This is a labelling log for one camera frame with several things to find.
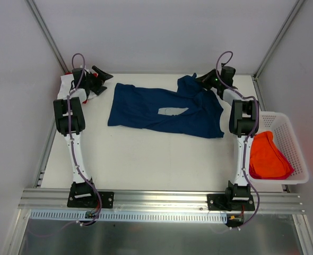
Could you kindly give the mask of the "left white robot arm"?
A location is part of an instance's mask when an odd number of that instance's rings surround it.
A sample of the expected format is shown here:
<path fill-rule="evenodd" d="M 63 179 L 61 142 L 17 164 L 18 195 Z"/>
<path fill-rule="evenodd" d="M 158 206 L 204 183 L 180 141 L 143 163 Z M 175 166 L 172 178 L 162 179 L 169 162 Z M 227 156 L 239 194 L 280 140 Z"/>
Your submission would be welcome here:
<path fill-rule="evenodd" d="M 114 193 L 98 192 L 92 177 L 87 173 L 81 148 L 82 132 L 86 128 L 82 103 L 103 93 L 104 83 L 114 76 L 95 65 L 88 71 L 82 67 L 61 76 L 61 85 L 57 99 L 53 101 L 55 125 L 68 147 L 73 180 L 68 196 L 69 208 L 111 209 Z"/>

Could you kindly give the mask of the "blue printed t shirt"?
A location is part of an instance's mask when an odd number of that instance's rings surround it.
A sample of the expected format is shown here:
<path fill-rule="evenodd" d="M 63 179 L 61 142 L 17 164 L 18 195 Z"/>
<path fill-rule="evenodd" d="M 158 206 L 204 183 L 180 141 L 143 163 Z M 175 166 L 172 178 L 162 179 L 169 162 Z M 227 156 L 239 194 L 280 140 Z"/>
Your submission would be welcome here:
<path fill-rule="evenodd" d="M 177 91 L 116 84 L 108 126 L 222 138 L 223 107 L 215 93 L 205 90 L 196 77 L 179 78 Z"/>

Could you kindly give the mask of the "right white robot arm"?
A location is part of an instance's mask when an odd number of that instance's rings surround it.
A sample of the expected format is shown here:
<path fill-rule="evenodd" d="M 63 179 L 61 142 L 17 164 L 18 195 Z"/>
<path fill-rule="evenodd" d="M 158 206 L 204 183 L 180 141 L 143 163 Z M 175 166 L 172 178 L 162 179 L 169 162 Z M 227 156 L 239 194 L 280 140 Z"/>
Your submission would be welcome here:
<path fill-rule="evenodd" d="M 217 95 L 231 106 L 229 132 L 236 137 L 234 181 L 228 182 L 224 193 L 207 195 L 209 211 L 255 211 L 249 164 L 251 145 L 259 128 L 259 105 L 254 96 L 244 96 L 233 86 L 235 72 L 234 68 L 223 66 L 220 71 L 213 69 L 196 78 L 206 90 L 216 89 Z"/>

